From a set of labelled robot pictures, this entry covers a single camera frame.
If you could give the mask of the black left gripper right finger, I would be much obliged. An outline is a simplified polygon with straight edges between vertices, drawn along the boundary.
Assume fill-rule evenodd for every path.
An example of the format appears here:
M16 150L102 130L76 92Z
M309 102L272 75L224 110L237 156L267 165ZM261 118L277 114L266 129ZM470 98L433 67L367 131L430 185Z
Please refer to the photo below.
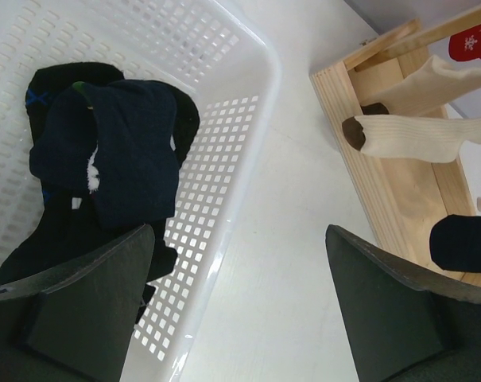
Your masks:
M329 225L325 245L361 381L481 381L481 287Z

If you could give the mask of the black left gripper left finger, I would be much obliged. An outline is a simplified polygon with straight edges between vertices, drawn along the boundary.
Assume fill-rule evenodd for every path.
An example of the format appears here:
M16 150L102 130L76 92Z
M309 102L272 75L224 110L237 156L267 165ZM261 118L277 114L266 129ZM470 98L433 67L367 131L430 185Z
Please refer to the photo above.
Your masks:
M0 381L118 381L154 234L144 225L0 286Z

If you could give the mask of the black sock with white patch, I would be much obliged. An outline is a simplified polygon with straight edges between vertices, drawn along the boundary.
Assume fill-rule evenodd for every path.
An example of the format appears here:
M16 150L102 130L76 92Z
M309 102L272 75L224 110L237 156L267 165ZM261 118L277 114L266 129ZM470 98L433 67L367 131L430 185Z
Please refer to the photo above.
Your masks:
M433 226L429 248L441 269L481 274L481 216L446 216Z

